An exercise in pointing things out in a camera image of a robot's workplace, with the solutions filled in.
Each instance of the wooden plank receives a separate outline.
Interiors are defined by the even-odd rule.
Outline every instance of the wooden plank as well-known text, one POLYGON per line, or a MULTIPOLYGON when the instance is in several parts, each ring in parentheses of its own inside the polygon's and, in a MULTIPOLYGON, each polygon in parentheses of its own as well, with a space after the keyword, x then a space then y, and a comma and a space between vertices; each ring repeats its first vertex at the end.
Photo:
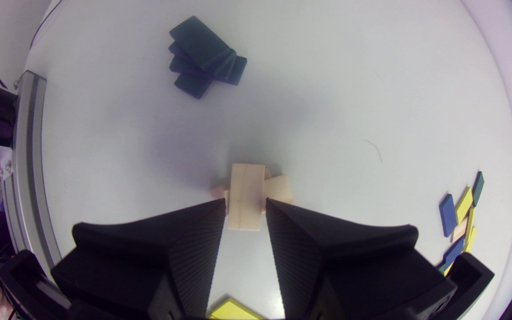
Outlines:
POLYGON ((483 172, 478 172, 475 178, 475 182, 473 183, 472 195, 473 195, 473 203, 474 207, 477 207, 477 202, 479 201, 479 197, 481 196, 481 191, 483 190, 483 184, 485 180, 483 180, 483 172))
POLYGON ((473 196, 471 193, 471 188, 467 187, 465 188, 463 195, 461 195, 461 198, 456 205, 456 220, 458 224, 464 219, 465 215, 467 215, 468 210, 472 204, 473 196))
POLYGON ((464 252, 471 252, 471 247, 473 246, 473 240, 475 239, 476 231, 477 229, 475 229, 475 227, 471 228, 469 237, 465 237, 464 252))
MULTIPOLYGON (((272 178, 272 174, 270 174, 270 169, 265 168, 264 170, 264 180, 272 178)), ((230 184, 223 184, 222 186, 214 187, 211 189, 211 197, 213 200, 226 198, 224 195, 224 191, 230 190, 230 184)))
POLYGON ((260 230, 264 199, 264 171, 261 164, 233 164, 230 179, 228 228, 260 230))
POLYGON ((441 226, 444 231, 444 237, 449 237, 457 225, 456 207, 453 205, 452 195, 446 195, 438 208, 440 209, 441 226))
POLYGON ((468 224, 467 224, 467 227, 465 229, 465 234, 469 236, 469 233, 471 232, 472 228, 473 228, 473 217, 475 216, 474 214, 475 212, 475 207, 471 207, 469 209, 469 215, 468 215, 468 224))
POLYGON ((211 189, 211 197, 213 200, 224 198, 224 191, 230 190, 230 184, 223 184, 222 186, 214 187, 211 189))
POLYGON ((264 200, 266 198, 293 204, 290 181, 287 174, 264 180, 264 200))
POLYGON ((463 235, 465 235, 465 230, 468 227, 468 219, 467 217, 464 218, 464 220, 461 221, 460 224, 458 224, 452 232, 452 236, 449 238, 450 243, 456 242, 458 239, 460 239, 463 235))

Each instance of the natural wood block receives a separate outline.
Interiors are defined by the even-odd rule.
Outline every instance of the natural wood block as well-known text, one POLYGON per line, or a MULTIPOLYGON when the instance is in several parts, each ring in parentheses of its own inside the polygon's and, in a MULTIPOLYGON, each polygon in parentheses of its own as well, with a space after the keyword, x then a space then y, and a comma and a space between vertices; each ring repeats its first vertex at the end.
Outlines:
POLYGON ((260 230, 264 199, 264 171, 261 164, 233 164, 230 178, 228 228, 260 230))
POLYGON ((459 224, 467 215, 469 208, 472 206, 473 203, 473 196, 471 193, 471 188, 467 187, 465 188, 464 194, 461 195, 460 200, 457 202, 456 205, 456 220, 459 224))
POLYGON ((449 239, 449 242, 454 243, 458 239, 460 239, 463 235, 465 235, 465 230, 468 227, 468 219, 467 217, 464 218, 464 220, 459 223, 452 232, 452 236, 449 239))
MULTIPOLYGON (((264 179, 272 178, 272 174, 270 174, 270 170, 265 168, 264 170, 264 179)), ((223 184, 222 186, 214 187, 209 191, 211 193, 211 197, 213 200, 225 198, 224 191, 230 190, 230 184, 223 184)))
POLYGON ((264 180, 264 208, 262 212, 266 211, 266 198, 293 204, 290 181, 287 174, 264 180))
POLYGON ((222 186, 214 187, 211 189, 211 197, 213 200, 224 198, 224 191, 230 190, 230 184, 223 184, 222 186))

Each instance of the blue block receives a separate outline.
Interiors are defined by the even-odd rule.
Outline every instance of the blue block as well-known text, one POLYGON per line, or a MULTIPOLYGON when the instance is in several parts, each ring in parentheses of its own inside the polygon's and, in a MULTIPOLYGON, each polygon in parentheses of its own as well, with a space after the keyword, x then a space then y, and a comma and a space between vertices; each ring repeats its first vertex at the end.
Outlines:
POLYGON ((451 245, 449 247, 449 249, 444 253, 444 265, 445 265, 446 269, 453 263, 453 261, 456 259, 456 257, 459 256, 460 253, 463 251, 464 241, 465 241, 465 236, 462 236, 453 245, 451 245))
POLYGON ((196 16, 173 28, 169 35, 203 71, 228 56, 232 50, 196 16))
POLYGON ((483 184, 485 181, 483 180, 483 172, 478 172, 475 178, 475 182, 473 183, 472 195, 473 195, 473 203, 474 207, 477 207, 477 202, 479 201, 479 197, 481 196, 481 190, 483 190, 483 184))
POLYGON ((445 196, 444 200, 439 205, 441 226, 444 229, 444 237, 449 237, 453 229, 457 225, 456 221, 456 207, 453 204, 453 197, 451 194, 445 196))

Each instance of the wooden block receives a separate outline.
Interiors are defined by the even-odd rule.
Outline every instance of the wooden block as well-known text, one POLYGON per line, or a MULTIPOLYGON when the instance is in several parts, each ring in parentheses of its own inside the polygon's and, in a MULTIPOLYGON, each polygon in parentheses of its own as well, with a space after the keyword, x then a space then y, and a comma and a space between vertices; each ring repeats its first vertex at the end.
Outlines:
POLYGON ((473 183, 472 195, 473 195, 473 203, 474 207, 477 207, 477 202, 479 201, 479 197, 481 196, 481 190, 483 190, 483 184, 485 181, 483 180, 483 172, 478 172, 475 178, 475 182, 473 183))
POLYGON ((453 266, 453 264, 451 264, 451 265, 449 265, 449 267, 445 268, 445 270, 444 270, 444 276, 447 276, 447 275, 448 275, 448 273, 449 273, 449 269, 451 269, 451 268, 452 268, 452 266, 453 266))
POLYGON ((456 221, 459 224, 467 215, 469 207, 472 206, 473 203, 473 196, 471 193, 471 188, 467 187, 465 188, 464 194, 461 195, 460 200, 457 202, 456 205, 456 221))
POLYGON ((468 218, 465 217, 464 220, 462 220, 461 223, 459 223, 453 229, 452 236, 450 237, 449 242, 454 243, 457 240, 459 240, 463 235, 466 234, 465 230, 467 229, 467 227, 468 227, 468 218))
POLYGON ((263 320, 264 318, 256 312, 248 309, 233 298, 227 298, 215 308, 210 314, 213 319, 234 319, 234 320, 263 320))
POLYGON ((473 228, 473 213, 475 211, 475 207, 471 207, 469 209, 469 215, 468 215, 468 224, 467 224, 467 227, 465 229, 465 235, 468 235, 469 236, 469 233, 471 232, 472 228, 473 228))
POLYGON ((228 214, 228 199, 230 199, 230 190, 225 190, 222 192, 222 194, 226 205, 226 214, 228 214))
POLYGON ((448 237, 457 225, 456 208, 453 205, 452 195, 448 194, 445 196, 438 208, 440 209, 441 226, 444 231, 444 237, 448 237))
POLYGON ((449 267, 456 259, 456 257, 463 251, 464 241, 465 235, 461 236, 461 238, 457 240, 453 245, 451 245, 449 249, 444 253, 445 265, 449 267))
POLYGON ((171 29, 169 35, 203 71, 207 71, 232 50, 196 16, 191 16, 171 29))
POLYGON ((224 191, 230 189, 230 184, 223 184, 222 186, 214 187, 211 189, 211 197, 213 200, 224 198, 224 191))
POLYGON ((469 237, 465 237, 465 245, 464 245, 464 252, 470 252, 471 247, 473 246, 473 239, 475 239, 475 233, 477 229, 475 227, 471 228, 471 231, 469 233, 469 237))
POLYGON ((228 228, 260 230, 264 199, 264 166, 233 164, 230 179, 228 228))
POLYGON ((263 213, 266 212, 266 198, 293 204, 290 181, 288 180, 287 174, 264 180, 264 204, 262 206, 263 213))
POLYGON ((437 267, 436 269, 443 275, 444 271, 445 271, 445 262, 441 262, 437 267))

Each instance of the black wooden block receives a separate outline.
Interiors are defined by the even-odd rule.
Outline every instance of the black wooden block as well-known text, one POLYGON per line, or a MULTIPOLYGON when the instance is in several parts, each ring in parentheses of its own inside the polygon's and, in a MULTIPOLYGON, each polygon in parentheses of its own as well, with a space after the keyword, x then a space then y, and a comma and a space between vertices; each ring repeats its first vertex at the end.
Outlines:
POLYGON ((232 50, 196 16, 183 21, 169 34, 203 71, 207 71, 232 50))
POLYGON ((201 99, 211 82, 213 82, 213 79, 209 77, 181 73, 175 81, 175 87, 197 99, 201 99))

